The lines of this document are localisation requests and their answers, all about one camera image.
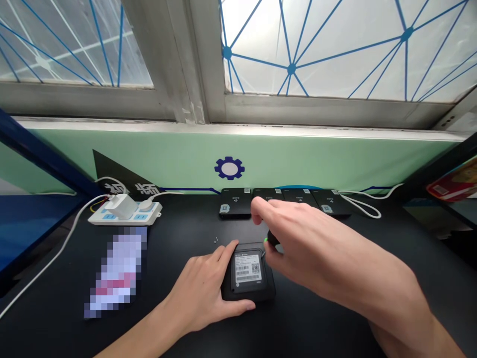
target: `white power strip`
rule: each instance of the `white power strip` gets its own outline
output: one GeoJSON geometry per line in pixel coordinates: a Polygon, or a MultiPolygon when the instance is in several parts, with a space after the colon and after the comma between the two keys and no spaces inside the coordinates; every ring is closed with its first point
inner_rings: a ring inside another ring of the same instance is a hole
{"type": "Polygon", "coordinates": [[[149,226],[154,224],[156,218],[160,217],[162,205],[154,202],[152,208],[149,210],[140,210],[139,208],[131,215],[129,219],[119,219],[116,215],[111,214],[105,209],[108,202],[105,202],[101,207],[90,216],[88,221],[93,225],[105,226],[149,226]]]}

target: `white charger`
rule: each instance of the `white charger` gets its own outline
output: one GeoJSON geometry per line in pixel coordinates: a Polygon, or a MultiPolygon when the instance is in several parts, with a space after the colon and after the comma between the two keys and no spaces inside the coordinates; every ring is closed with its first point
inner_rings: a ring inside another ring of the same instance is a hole
{"type": "Polygon", "coordinates": [[[126,220],[138,209],[138,204],[128,194],[117,194],[106,203],[104,208],[119,219],[126,220]]]}

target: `power cord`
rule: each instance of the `power cord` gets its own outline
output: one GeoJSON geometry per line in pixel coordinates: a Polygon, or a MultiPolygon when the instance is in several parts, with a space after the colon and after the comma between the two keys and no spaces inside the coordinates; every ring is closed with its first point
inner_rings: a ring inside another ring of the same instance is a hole
{"type": "Polygon", "coordinates": [[[349,203],[353,204],[354,206],[356,206],[358,209],[360,209],[362,212],[364,212],[366,215],[368,215],[369,217],[373,218],[373,219],[381,219],[382,215],[381,215],[381,212],[376,209],[375,207],[372,207],[371,205],[368,205],[366,203],[363,203],[362,201],[359,201],[359,200],[356,200],[356,199],[353,199],[353,198],[350,198],[349,196],[345,196],[343,194],[359,194],[359,195],[365,195],[367,197],[370,197],[372,199],[376,199],[376,200],[383,200],[383,199],[387,199],[391,196],[391,194],[393,193],[393,191],[400,187],[401,185],[403,185],[403,183],[401,184],[397,184],[395,186],[393,186],[393,188],[385,195],[385,196],[372,196],[372,195],[369,195],[368,193],[365,193],[365,192],[362,192],[362,191],[352,191],[352,190],[339,190],[338,193],[339,195],[341,195],[341,197],[343,199],[345,199],[346,201],[348,201],[349,203]],[[373,214],[370,214],[369,212],[367,212],[365,209],[363,209],[361,206],[359,206],[358,204],[361,204],[361,205],[364,205],[372,210],[374,210],[377,215],[373,215],[373,214]]]}
{"type": "Polygon", "coordinates": [[[93,203],[94,201],[96,201],[97,199],[101,198],[101,197],[104,197],[104,196],[107,196],[107,197],[112,197],[111,195],[109,194],[103,194],[103,195],[100,195],[100,196],[97,196],[96,198],[94,199],[91,199],[88,203],[86,203],[82,208],[81,210],[78,212],[78,214],[76,214],[76,217],[75,217],[75,220],[73,222],[73,225],[71,226],[71,230],[68,234],[68,236],[66,236],[66,239],[65,239],[65,242],[63,243],[63,245],[61,246],[60,250],[57,252],[57,254],[50,260],[50,262],[48,262],[46,264],[45,267],[42,268],[42,270],[40,272],[37,273],[37,275],[18,293],[17,296],[15,296],[15,298],[8,304],[8,306],[2,311],[2,313],[0,313],[0,319],[5,315],[5,313],[10,309],[10,307],[17,301],[17,299],[20,298],[20,296],[28,289],[28,287],[30,287],[32,285],[33,282],[36,281],[36,279],[38,277],[40,277],[40,275],[45,272],[45,270],[50,267],[50,265],[58,258],[58,256],[63,252],[63,250],[65,249],[65,246],[66,244],[68,243],[68,241],[70,240],[70,237],[73,233],[73,231],[75,230],[76,228],[76,225],[78,224],[78,220],[81,216],[81,214],[83,213],[83,211],[89,207],[89,205],[91,203],[93,203]]]}
{"type": "MultiPolygon", "coordinates": [[[[123,187],[123,193],[127,194],[126,186],[124,184],[122,184],[122,182],[120,182],[118,179],[115,179],[115,178],[112,178],[112,177],[102,177],[102,178],[96,179],[94,182],[98,182],[98,181],[104,180],[104,179],[109,179],[109,180],[115,181],[116,183],[118,183],[119,185],[121,185],[123,187]]],[[[69,196],[76,196],[76,194],[77,193],[51,192],[51,193],[36,193],[35,195],[69,195],[69,196]]]]}
{"type": "Polygon", "coordinates": [[[153,206],[153,199],[157,196],[160,196],[160,195],[165,195],[165,194],[179,194],[179,195],[183,195],[184,193],[180,193],[178,191],[164,191],[162,193],[159,193],[159,194],[154,194],[153,196],[150,196],[149,198],[147,198],[146,200],[144,200],[143,202],[139,203],[139,209],[140,210],[143,210],[143,211],[146,211],[146,210],[149,210],[150,208],[152,208],[153,206]]]}
{"type": "Polygon", "coordinates": [[[104,179],[109,179],[109,180],[117,182],[119,185],[121,185],[123,187],[123,193],[125,193],[125,194],[128,193],[127,190],[126,190],[126,186],[124,184],[122,184],[122,182],[120,182],[118,179],[115,179],[115,178],[112,178],[112,177],[101,177],[101,178],[96,179],[94,182],[98,182],[98,181],[104,180],[104,179]]]}
{"type": "Polygon", "coordinates": [[[36,193],[34,195],[69,195],[69,196],[76,196],[77,193],[36,193]]]}
{"type": "MultiPolygon", "coordinates": [[[[120,184],[122,187],[123,187],[123,192],[125,194],[127,194],[126,192],[126,186],[120,182],[118,179],[115,179],[115,178],[112,178],[112,177],[102,177],[102,178],[98,178],[97,180],[95,180],[94,182],[98,182],[100,180],[103,180],[103,179],[109,179],[109,180],[112,180],[112,181],[115,181],[116,183],[120,184]]],[[[60,194],[60,195],[71,195],[71,196],[74,196],[76,195],[76,193],[72,194],[72,193],[40,193],[40,195],[52,195],[52,194],[60,194]]],[[[149,197],[147,200],[143,201],[146,202],[146,201],[150,201],[151,202],[151,205],[152,205],[152,199],[154,199],[155,197],[157,196],[160,196],[160,195],[164,195],[164,194],[184,194],[184,193],[181,193],[181,192],[175,192],[175,191],[166,191],[166,192],[162,192],[162,193],[159,193],[159,194],[155,194],[151,197],[149,197]]],[[[2,317],[5,315],[5,313],[7,313],[7,311],[10,309],[11,306],[13,306],[13,304],[20,298],[20,296],[33,284],[33,282],[36,281],[36,279],[38,277],[40,277],[40,275],[46,271],[46,269],[48,267],[50,267],[50,265],[58,258],[59,255],[61,255],[61,253],[63,252],[63,250],[65,249],[68,241],[70,240],[70,237],[71,235],[73,234],[73,231],[75,230],[76,228],[76,225],[78,224],[78,220],[81,216],[81,214],[83,213],[83,211],[89,207],[92,203],[94,203],[96,200],[98,200],[99,198],[102,198],[102,197],[107,197],[107,198],[112,198],[113,195],[109,195],[109,194],[103,194],[103,195],[99,195],[93,199],[91,199],[89,202],[87,202],[78,212],[78,214],[76,214],[76,217],[75,217],[75,220],[73,222],[73,225],[71,226],[71,230],[69,232],[69,234],[66,236],[66,239],[65,239],[65,242],[63,242],[63,245],[61,246],[60,250],[56,253],[56,255],[50,260],[50,262],[48,262],[46,264],[45,267],[43,267],[41,269],[40,272],[37,273],[37,275],[18,293],[18,295],[15,296],[15,298],[8,304],[8,306],[0,313],[0,319],[2,319],[2,317]]]]}

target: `white cable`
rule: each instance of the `white cable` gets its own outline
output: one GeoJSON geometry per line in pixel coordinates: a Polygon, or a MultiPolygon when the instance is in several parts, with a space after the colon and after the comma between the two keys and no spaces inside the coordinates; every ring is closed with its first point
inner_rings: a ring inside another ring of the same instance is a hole
{"type": "Polygon", "coordinates": [[[341,197],[343,199],[345,199],[346,201],[348,201],[349,203],[353,204],[354,206],[356,206],[358,209],[360,209],[362,212],[364,212],[366,215],[368,215],[369,217],[373,218],[373,219],[381,219],[381,212],[376,209],[375,207],[372,207],[371,205],[368,205],[366,203],[363,203],[362,201],[359,201],[359,200],[356,200],[356,199],[353,199],[353,198],[350,198],[348,196],[345,196],[343,195],[342,193],[346,193],[346,194],[359,194],[359,195],[365,195],[367,197],[370,197],[372,199],[376,199],[376,200],[383,200],[383,199],[387,199],[391,196],[391,194],[393,193],[393,191],[400,187],[401,185],[403,185],[403,183],[401,184],[397,184],[395,186],[393,186],[393,188],[385,195],[385,196],[372,196],[372,195],[369,195],[368,193],[365,193],[365,192],[362,192],[362,191],[352,191],[352,190],[339,190],[338,193],[339,195],[341,195],[341,197]],[[361,206],[359,206],[358,204],[361,204],[361,205],[364,205],[372,210],[374,210],[378,215],[373,215],[373,214],[370,214],[369,212],[367,212],[365,209],[363,209],[361,206]]]}
{"type": "Polygon", "coordinates": [[[76,193],[36,193],[34,195],[69,195],[69,196],[76,196],[76,193]]]}
{"type": "Polygon", "coordinates": [[[153,196],[150,196],[150,197],[149,197],[149,200],[152,200],[152,199],[154,199],[156,196],[164,195],[164,194],[179,194],[179,195],[184,195],[184,193],[180,193],[180,192],[177,192],[177,191],[164,191],[164,192],[162,192],[162,193],[154,194],[153,196]]]}
{"type": "Polygon", "coordinates": [[[10,307],[17,301],[17,299],[20,298],[20,296],[27,290],[28,287],[30,287],[32,285],[33,282],[36,281],[36,279],[38,277],[40,277],[40,275],[45,272],[45,270],[50,267],[50,265],[57,259],[57,257],[63,252],[63,250],[65,249],[65,246],[66,244],[68,243],[68,241],[70,240],[70,237],[73,233],[73,231],[75,230],[76,228],[76,224],[78,223],[78,220],[81,216],[81,214],[83,213],[83,211],[89,207],[91,205],[91,203],[93,203],[94,201],[98,200],[99,198],[103,197],[103,196],[108,196],[108,197],[111,197],[111,195],[108,195],[108,194],[103,194],[103,195],[100,195],[100,196],[97,196],[96,198],[94,199],[91,199],[87,204],[85,204],[81,210],[78,212],[78,214],[76,214],[76,218],[73,222],[73,225],[71,227],[71,230],[70,230],[70,233],[68,234],[68,236],[66,236],[66,239],[65,239],[65,242],[63,243],[63,245],[61,246],[60,250],[58,251],[58,253],[50,260],[50,262],[47,263],[47,265],[45,267],[43,267],[43,269],[37,273],[37,275],[28,283],[28,285],[26,285],[23,290],[20,291],[20,293],[15,296],[15,298],[8,304],[8,306],[2,311],[2,313],[0,313],[0,319],[5,315],[5,313],[10,309],[10,307]]]}
{"type": "Polygon", "coordinates": [[[112,181],[115,181],[117,182],[119,185],[121,185],[123,187],[123,193],[127,194],[127,190],[126,190],[126,186],[124,184],[122,184],[122,182],[120,182],[118,179],[115,179],[115,178],[112,178],[112,177],[102,177],[102,178],[98,178],[96,179],[94,182],[98,182],[100,180],[103,180],[103,179],[109,179],[109,180],[112,180],[112,181]]]}

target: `black desk surface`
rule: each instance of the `black desk surface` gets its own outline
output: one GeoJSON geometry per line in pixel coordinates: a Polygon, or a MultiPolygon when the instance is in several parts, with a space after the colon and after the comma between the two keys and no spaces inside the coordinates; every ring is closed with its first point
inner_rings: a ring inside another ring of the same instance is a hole
{"type": "MultiPolygon", "coordinates": [[[[88,224],[86,212],[62,255],[0,320],[0,356],[91,357],[166,297],[189,257],[233,239],[257,242],[267,233],[265,224],[255,226],[251,220],[220,220],[218,195],[170,195],[160,201],[162,217],[149,228],[147,267],[136,302],[107,318],[82,319],[107,242],[118,231],[88,224]]],[[[345,223],[414,270],[436,317],[467,357],[477,357],[477,273],[404,209],[390,200],[371,202],[382,219],[356,211],[345,223]]],[[[0,302],[0,310],[58,249],[0,302]]],[[[274,279],[274,301],[189,334],[164,356],[243,358],[274,352],[278,357],[384,357],[363,317],[277,272],[274,279]]]]}

